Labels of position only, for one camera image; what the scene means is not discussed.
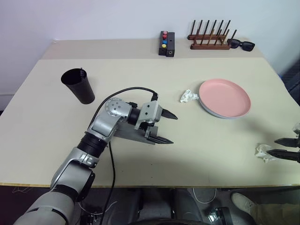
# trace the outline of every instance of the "white cable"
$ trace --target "white cable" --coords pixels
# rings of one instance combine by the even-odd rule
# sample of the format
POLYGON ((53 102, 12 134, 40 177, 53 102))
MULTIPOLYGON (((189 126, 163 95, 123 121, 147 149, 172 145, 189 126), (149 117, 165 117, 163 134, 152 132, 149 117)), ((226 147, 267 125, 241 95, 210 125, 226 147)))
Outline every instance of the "white cable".
MULTIPOLYGON (((105 210, 105 212, 107 212, 107 211, 108 211, 115 203, 117 203, 117 202, 118 202, 118 201, 115 201, 115 202, 113 202, 112 204, 110 204, 110 206, 108 206, 108 208, 107 208, 107 210, 105 210)), ((79 207, 80 207, 83 211, 85 211, 85 212, 87 212, 87 213, 89 213, 89 214, 91 214, 91 215, 102 215, 102 214, 103 214, 102 212, 100 212, 100 213, 91 213, 91 212, 87 211, 86 209, 84 209, 80 202, 79 202, 78 204, 79 204, 79 207)))
POLYGON ((195 197, 196 201, 199 202, 199 203, 202 203, 202 204, 208 204, 208 203, 211 203, 212 201, 215 200, 215 198, 216 198, 216 196, 217 196, 217 188, 216 188, 216 189, 215 189, 215 194, 214 194, 214 196, 213 196, 213 198, 212 198, 211 200, 209 200, 208 202, 201 202, 201 201, 196 197, 194 188, 192 188, 192 189, 193 189, 193 193, 194 193, 194 197, 195 197))
POLYGON ((31 189, 33 189, 33 187, 26 187, 26 188, 24 188, 23 190, 20 190, 19 187, 15 187, 11 193, 12 193, 12 194, 14 194, 14 193, 16 193, 16 192, 27 193, 27 192, 29 192, 31 189))

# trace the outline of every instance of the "cable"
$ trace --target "cable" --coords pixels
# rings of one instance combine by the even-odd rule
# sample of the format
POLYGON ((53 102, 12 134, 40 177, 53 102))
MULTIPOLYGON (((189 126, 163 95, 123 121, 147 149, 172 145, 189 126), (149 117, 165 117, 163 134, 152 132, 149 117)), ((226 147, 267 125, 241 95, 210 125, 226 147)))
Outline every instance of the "cable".
POLYGON ((77 220, 77 222, 75 223, 75 225, 77 225, 79 222, 81 222, 81 216, 83 215, 83 211, 80 210, 80 215, 79 215, 79 218, 77 220))
POLYGON ((158 98, 158 94, 157 94, 155 91, 153 91, 153 90, 151 90, 151 89, 149 89, 149 88, 132 87, 132 88, 125 88, 125 89, 123 89, 123 90, 119 90, 119 91, 113 93, 112 95, 108 96, 106 99, 104 99, 104 101, 99 105, 98 109, 96 110, 96 112, 95 112, 95 114, 94 114, 92 120, 90 121, 89 126, 93 123, 93 121, 94 121, 94 119, 96 118, 96 116, 97 116, 99 110, 101 109, 101 107, 104 105, 105 102, 107 102, 110 98, 114 97, 115 95, 118 95, 118 94, 120 94, 120 93, 122 93, 122 92, 125 92, 125 91, 128 91, 128 90, 146 90, 146 91, 149 91, 149 92, 153 93, 151 101, 152 101, 152 100, 157 100, 157 98, 158 98))
POLYGON ((201 202, 201 201, 196 197, 194 188, 192 188, 192 190, 193 190, 194 197, 195 197, 196 201, 199 202, 199 203, 202 203, 202 204, 208 204, 208 203, 211 203, 212 201, 215 200, 215 198, 216 198, 216 196, 217 196, 217 188, 216 188, 216 189, 215 189, 215 194, 214 194, 214 196, 213 196, 213 198, 212 198, 211 200, 209 200, 208 202, 201 202))
MULTIPOLYGON (((151 92, 151 93, 153 94, 153 95, 152 95, 152 98, 151 98, 151 101, 157 100, 157 99, 158 99, 158 94, 157 94, 155 91, 153 91, 153 90, 151 90, 151 89, 149 89, 149 88, 132 87, 132 88, 126 88, 126 89, 123 89, 123 90, 119 90, 119 91, 117 91, 117 92, 111 94, 110 96, 108 96, 106 99, 103 100, 103 102, 99 105, 98 109, 95 111, 95 113, 94 113, 94 115, 93 115, 93 118, 92 118, 91 121, 90 121, 89 127, 90 127, 90 125, 93 123, 93 121, 95 120, 97 114, 99 113, 101 107, 105 104, 105 102, 107 102, 110 98, 112 98, 112 97, 114 97, 114 96, 116 96, 116 95, 118 95, 118 94, 120 94, 120 93, 123 93, 123 92, 125 92, 125 91, 128 91, 128 90, 146 90, 146 91, 149 91, 149 92, 151 92)), ((110 200, 110 198, 111 198, 111 196, 112 196, 114 184, 115 184, 115 181, 116 181, 116 170, 115 170, 115 166, 114 166, 114 160, 113 160, 113 152, 112 152, 111 142, 108 143, 108 146, 109 146, 109 152, 110 152, 110 154, 111 154, 111 159, 112 159, 113 179, 112 179, 112 187, 111 187, 111 189, 110 189, 110 192, 109 192, 109 194, 108 194, 108 197, 107 197, 105 206, 104 206, 104 208, 103 208, 103 214, 102 214, 102 217, 101 217, 101 220, 100 220, 99 225, 102 225, 102 222, 103 222, 105 213, 106 213, 106 211, 109 210, 109 208, 110 208, 110 207, 108 207, 108 209, 106 210, 107 205, 108 205, 108 203, 109 203, 109 200, 110 200)))
POLYGON ((33 187, 26 187, 26 188, 24 188, 23 190, 20 190, 19 187, 15 187, 11 193, 12 193, 12 194, 14 194, 14 193, 16 193, 16 192, 27 193, 27 192, 29 192, 29 191, 32 190, 32 189, 33 189, 33 187))
MULTIPOLYGON (((115 202, 113 202, 112 204, 110 204, 110 206, 108 206, 108 208, 107 208, 107 210, 105 211, 105 212, 107 212, 115 203, 117 203, 118 201, 115 201, 115 202)), ((79 207, 83 210, 83 211, 85 211, 85 212, 87 212, 87 213, 89 213, 89 214, 91 214, 91 215, 102 215, 103 214, 103 212, 100 212, 100 213, 92 213, 92 212, 89 212, 89 211, 87 211, 82 205, 81 205, 81 203, 79 202, 78 203, 79 204, 79 207)))
POLYGON ((108 146, 109 146, 109 152, 111 154, 111 159, 112 159, 112 172, 113 172, 113 179, 112 179, 112 187, 111 187, 111 190, 109 192, 109 195, 107 197, 107 200, 106 200, 106 203, 105 203, 105 206, 104 206, 104 209, 103 209, 103 215, 101 217, 101 220, 100 220, 100 223, 99 225, 102 225, 102 222, 103 222, 103 219, 104 219, 104 215, 106 213, 106 208, 107 208, 107 205, 108 205, 108 202, 112 196, 112 193, 113 193, 113 187, 114 187, 114 183, 116 181, 116 170, 114 168, 114 160, 113 160, 113 151, 112 151, 112 146, 111 146, 111 142, 108 143, 108 146))

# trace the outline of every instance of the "wooden peg rack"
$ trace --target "wooden peg rack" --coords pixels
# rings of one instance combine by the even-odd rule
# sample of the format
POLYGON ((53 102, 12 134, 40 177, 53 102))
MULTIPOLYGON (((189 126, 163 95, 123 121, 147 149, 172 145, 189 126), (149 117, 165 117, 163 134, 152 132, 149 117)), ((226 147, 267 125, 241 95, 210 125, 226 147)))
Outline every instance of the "wooden peg rack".
MULTIPOLYGON (((219 28, 218 28, 218 30, 215 34, 214 34, 214 32, 215 32, 215 25, 217 23, 217 20, 215 20, 215 22, 214 22, 214 24, 211 28, 210 34, 206 34, 208 25, 210 23, 209 20, 206 23, 206 27, 205 27, 205 30, 204 30, 203 34, 199 34, 202 23, 203 23, 203 20, 200 21, 199 28, 197 29, 196 34, 193 34, 195 22, 196 22, 196 20, 194 20, 194 22, 193 22, 191 34, 187 37, 188 40, 193 40, 194 41, 191 44, 191 47, 190 47, 192 50, 201 50, 201 49, 202 50, 229 50, 230 49, 230 45, 228 45, 225 42, 225 40, 228 36, 228 33, 229 33, 228 26, 230 24, 230 20, 228 21, 228 23, 226 25, 226 28, 225 28, 223 33, 222 33, 221 28, 222 28, 222 24, 223 24, 224 20, 222 20, 222 22, 220 23, 220 26, 219 26, 219 28)), ((234 38, 235 33, 236 33, 236 30, 234 31, 231 39, 234 38)))

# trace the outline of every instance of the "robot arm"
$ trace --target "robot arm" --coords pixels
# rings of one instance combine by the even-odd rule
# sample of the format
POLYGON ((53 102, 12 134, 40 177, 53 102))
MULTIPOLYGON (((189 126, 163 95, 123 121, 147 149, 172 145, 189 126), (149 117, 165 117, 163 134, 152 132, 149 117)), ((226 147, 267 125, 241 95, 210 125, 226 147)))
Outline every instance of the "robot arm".
MULTIPOLYGON (((293 127, 293 131, 297 134, 297 138, 284 137, 284 138, 277 139, 274 142, 286 147, 300 148, 300 123, 297 123, 293 127)), ((267 152, 274 157, 293 160, 300 163, 300 150, 298 152, 294 152, 294 151, 287 151, 281 149, 272 149, 267 152)))
POLYGON ((87 196, 94 181, 95 174, 91 169, 96 167, 101 153, 122 124, 130 124, 132 127, 129 129, 142 130, 148 142, 173 143, 152 132, 154 123, 161 116, 177 119, 156 100, 143 104, 139 110, 135 103, 126 103, 119 98, 109 99, 105 110, 94 119, 78 146, 72 149, 54 174, 50 191, 40 196, 15 225, 70 224, 75 202, 87 196))

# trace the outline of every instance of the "black cable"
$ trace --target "black cable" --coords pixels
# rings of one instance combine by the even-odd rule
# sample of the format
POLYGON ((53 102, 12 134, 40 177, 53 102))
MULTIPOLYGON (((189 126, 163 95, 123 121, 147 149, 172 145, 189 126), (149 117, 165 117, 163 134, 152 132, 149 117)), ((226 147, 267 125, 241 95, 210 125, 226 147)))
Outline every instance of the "black cable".
MULTIPOLYGON (((90 121, 89 127, 90 127, 90 125, 93 123, 93 121, 95 120, 95 118, 96 118, 96 116, 97 116, 99 110, 100 110, 101 107, 105 104, 105 102, 107 102, 110 98, 112 98, 112 97, 114 97, 114 96, 116 96, 116 95, 118 95, 118 94, 120 94, 120 93, 123 93, 123 92, 125 92, 125 91, 128 91, 128 90, 146 90, 146 91, 149 91, 149 92, 151 92, 151 93, 153 94, 153 95, 152 95, 152 98, 151 98, 151 101, 157 100, 157 99, 158 99, 158 94, 157 94, 155 91, 153 91, 153 90, 151 90, 151 89, 149 89, 149 88, 132 87, 132 88, 125 88, 125 89, 123 89, 123 90, 119 90, 119 91, 117 91, 117 92, 111 94, 110 96, 108 96, 108 97, 107 97, 106 99, 104 99, 104 101, 99 105, 98 109, 95 111, 95 114, 94 114, 93 118, 92 118, 91 121, 90 121)), ((111 198, 111 196, 112 196, 114 184, 115 184, 115 181, 116 181, 116 170, 115 170, 115 166, 114 166, 114 160, 113 160, 113 152, 112 152, 111 142, 108 143, 108 146, 109 146, 109 152, 110 152, 110 154, 111 154, 111 159, 112 159, 113 179, 112 179, 112 187, 111 187, 111 189, 110 189, 110 191, 109 191, 109 195, 108 195, 108 197, 107 197, 105 206, 104 206, 104 208, 103 208, 103 214, 102 214, 102 217, 101 217, 101 220, 100 220, 99 225, 102 225, 102 222, 103 222, 103 219, 104 219, 104 215, 105 215, 105 211, 106 211, 107 205, 108 205, 108 203, 109 203, 109 200, 110 200, 110 198, 111 198)))
POLYGON ((115 183, 115 181, 116 181, 116 170, 115 170, 115 168, 114 168, 113 151, 112 151, 111 142, 108 143, 108 146, 109 146, 109 152, 110 152, 110 154, 111 154, 111 159, 112 159, 113 179, 112 179, 112 187, 111 187, 111 190, 109 191, 109 194, 108 194, 108 197, 107 197, 105 206, 104 206, 104 208, 103 208, 103 214, 102 214, 102 217, 101 217, 101 220, 100 220, 99 225, 102 225, 102 222, 103 222, 103 219, 104 219, 104 215, 105 215, 105 211, 106 211, 107 205, 108 205, 108 203, 109 203, 109 200, 110 200, 110 198, 111 198, 111 196, 112 196, 113 188, 114 188, 114 183, 115 183))
POLYGON ((153 91, 153 90, 151 90, 151 89, 149 89, 149 88, 132 87, 132 88, 125 88, 125 89, 123 89, 123 90, 119 90, 119 91, 113 93, 112 95, 108 96, 106 99, 104 99, 104 101, 99 105, 98 109, 96 110, 96 112, 95 112, 95 114, 94 114, 92 120, 90 121, 89 126, 93 123, 93 121, 94 121, 94 119, 96 118, 96 116, 97 116, 99 110, 101 109, 101 107, 102 107, 102 106, 104 105, 104 103, 107 102, 110 98, 112 98, 112 97, 114 97, 115 95, 118 95, 118 94, 120 94, 120 93, 122 93, 122 92, 125 92, 125 91, 127 91, 127 90, 136 90, 136 89, 146 90, 146 91, 149 91, 149 92, 153 93, 151 101, 157 100, 157 99, 158 99, 158 94, 157 94, 155 91, 153 91))

